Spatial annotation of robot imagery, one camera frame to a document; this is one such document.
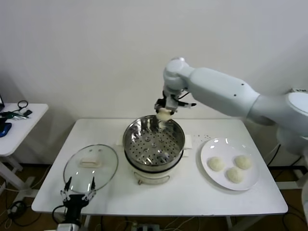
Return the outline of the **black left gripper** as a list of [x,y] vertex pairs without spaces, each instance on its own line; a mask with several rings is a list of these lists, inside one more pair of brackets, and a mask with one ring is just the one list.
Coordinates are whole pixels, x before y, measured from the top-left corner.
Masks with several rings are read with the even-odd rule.
[[72,194],[69,195],[72,177],[65,183],[64,189],[60,191],[63,205],[67,208],[65,214],[65,221],[79,221],[82,208],[89,204],[89,201],[96,195],[95,178],[89,184],[88,191],[85,194]]

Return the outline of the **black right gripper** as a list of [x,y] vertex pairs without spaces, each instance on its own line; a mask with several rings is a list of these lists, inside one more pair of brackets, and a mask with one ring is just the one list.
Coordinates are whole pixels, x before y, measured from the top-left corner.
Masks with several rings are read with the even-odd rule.
[[[154,105],[154,109],[156,113],[159,113],[160,108],[166,107],[166,98],[161,98],[157,100],[157,104]],[[171,110],[169,113],[170,115],[174,115],[177,112],[177,110]]]

